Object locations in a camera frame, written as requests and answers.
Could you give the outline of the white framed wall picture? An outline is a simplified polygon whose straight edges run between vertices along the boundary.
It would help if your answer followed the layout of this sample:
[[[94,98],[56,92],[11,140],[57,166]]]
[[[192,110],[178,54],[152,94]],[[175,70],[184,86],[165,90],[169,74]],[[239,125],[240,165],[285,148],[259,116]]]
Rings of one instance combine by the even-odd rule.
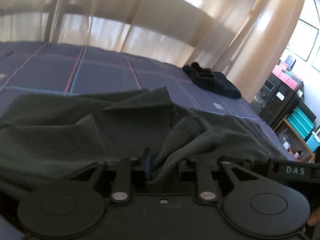
[[[299,19],[286,48],[304,61],[307,61],[318,35],[318,28]]]

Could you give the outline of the dark grey pants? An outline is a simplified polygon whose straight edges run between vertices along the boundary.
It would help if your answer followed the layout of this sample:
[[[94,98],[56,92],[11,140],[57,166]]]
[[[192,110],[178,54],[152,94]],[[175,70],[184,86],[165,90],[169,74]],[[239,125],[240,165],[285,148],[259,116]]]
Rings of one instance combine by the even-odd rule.
[[[1,195],[31,190],[91,163],[143,158],[159,182],[186,158],[289,160],[254,121],[183,107],[168,91],[24,94],[1,115]]]

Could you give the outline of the wooden shelf with teal boxes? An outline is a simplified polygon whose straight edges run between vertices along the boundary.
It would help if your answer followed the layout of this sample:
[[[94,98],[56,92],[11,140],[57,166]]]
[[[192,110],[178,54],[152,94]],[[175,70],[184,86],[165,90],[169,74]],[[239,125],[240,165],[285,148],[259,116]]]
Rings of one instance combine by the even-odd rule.
[[[273,131],[285,150],[296,161],[303,163],[315,161],[319,135],[315,132],[315,124],[299,107],[296,107],[292,114],[285,115]]]

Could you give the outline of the blue checked bed sheet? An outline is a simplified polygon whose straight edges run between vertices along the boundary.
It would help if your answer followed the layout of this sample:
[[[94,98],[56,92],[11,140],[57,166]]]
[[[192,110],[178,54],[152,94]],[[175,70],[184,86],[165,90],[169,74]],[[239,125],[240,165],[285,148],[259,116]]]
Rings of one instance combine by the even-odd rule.
[[[257,123],[286,159],[280,140],[245,99],[230,99],[195,85],[173,64],[88,46],[45,42],[1,43],[1,110],[27,93],[80,95],[165,87],[181,106]]]

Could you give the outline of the dark navy crumpled garment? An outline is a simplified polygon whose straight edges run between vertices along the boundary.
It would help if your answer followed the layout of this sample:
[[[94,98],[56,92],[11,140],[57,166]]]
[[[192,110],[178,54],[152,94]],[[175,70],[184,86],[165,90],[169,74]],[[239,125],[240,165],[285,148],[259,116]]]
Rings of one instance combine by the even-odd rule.
[[[242,94],[222,72],[213,72],[210,68],[202,68],[198,62],[183,66],[182,70],[198,87],[231,99],[240,99]]]

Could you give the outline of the beige sheer curtain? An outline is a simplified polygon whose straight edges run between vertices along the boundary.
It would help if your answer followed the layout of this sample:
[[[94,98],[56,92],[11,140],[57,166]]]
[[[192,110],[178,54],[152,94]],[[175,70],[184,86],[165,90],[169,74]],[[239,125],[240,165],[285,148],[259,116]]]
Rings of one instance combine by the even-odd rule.
[[[223,72],[252,101],[305,0],[1,0],[2,41],[93,46]]]

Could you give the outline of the black glass cabinet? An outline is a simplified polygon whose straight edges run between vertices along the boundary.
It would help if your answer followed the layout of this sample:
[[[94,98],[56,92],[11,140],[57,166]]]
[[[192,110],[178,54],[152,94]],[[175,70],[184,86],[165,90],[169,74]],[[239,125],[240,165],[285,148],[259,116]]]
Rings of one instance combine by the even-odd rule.
[[[275,128],[278,122],[291,113],[298,105],[298,91],[303,90],[303,81],[281,73],[279,77],[269,75],[250,106],[270,127]]]

